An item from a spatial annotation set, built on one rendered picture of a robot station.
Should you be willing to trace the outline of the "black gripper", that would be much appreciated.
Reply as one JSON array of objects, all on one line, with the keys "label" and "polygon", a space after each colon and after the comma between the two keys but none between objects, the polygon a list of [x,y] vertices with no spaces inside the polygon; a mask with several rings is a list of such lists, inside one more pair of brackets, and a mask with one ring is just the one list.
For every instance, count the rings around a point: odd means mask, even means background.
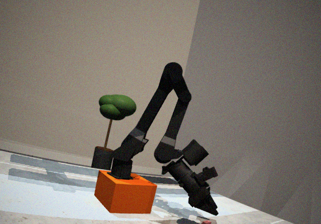
[{"label": "black gripper", "polygon": [[[209,184],[205,181],[205,184],[201,185],[192,170],[178,181],[178,184],[187,192],[189,196],[188,203],[191,207],[198,208],[215,216],[218,215],[216,210],[218,207],[211,197]],[[209,188],[207,189],[206,187]]]}]

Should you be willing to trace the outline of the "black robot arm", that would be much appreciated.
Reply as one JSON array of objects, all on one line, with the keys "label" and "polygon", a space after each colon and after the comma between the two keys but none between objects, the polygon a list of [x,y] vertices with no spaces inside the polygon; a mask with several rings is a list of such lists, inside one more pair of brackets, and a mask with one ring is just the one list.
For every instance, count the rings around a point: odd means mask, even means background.
[{"label": "black robot arm", "polygon": [[[112,168],[111,172],[107,172],[108,175],[122,180],[133,179],[131,177],[133,163],[131,159],[144,150],[144,146],[148,142],[148,139],[145,139],[147,131],[166,97],[173,89],[178,96],[178,101],[167,131],[154,151],[154,157],[159,163],[166,164],[171,159],[178,159],[181,155],[183,156],[177,162],[171,161],[167,166],[162,166],[162,174],[169,172],[178,182],[191,171],[182,160],[183,158],[191,166],[196,166],[206,158],[208,152],[196,140],[192,140],[183,150],[175,149],[177,134],[192,95],[183,77],[182,67],[176,62],[171,62],[165,66],[159,86],[136,127],[123,140],[121,146],[113,151]],[[201,173],[195,173],[195,177],[201,185],[205,184],[206,180],[216,176],[218,174],[215,167],[205,167]]]}]

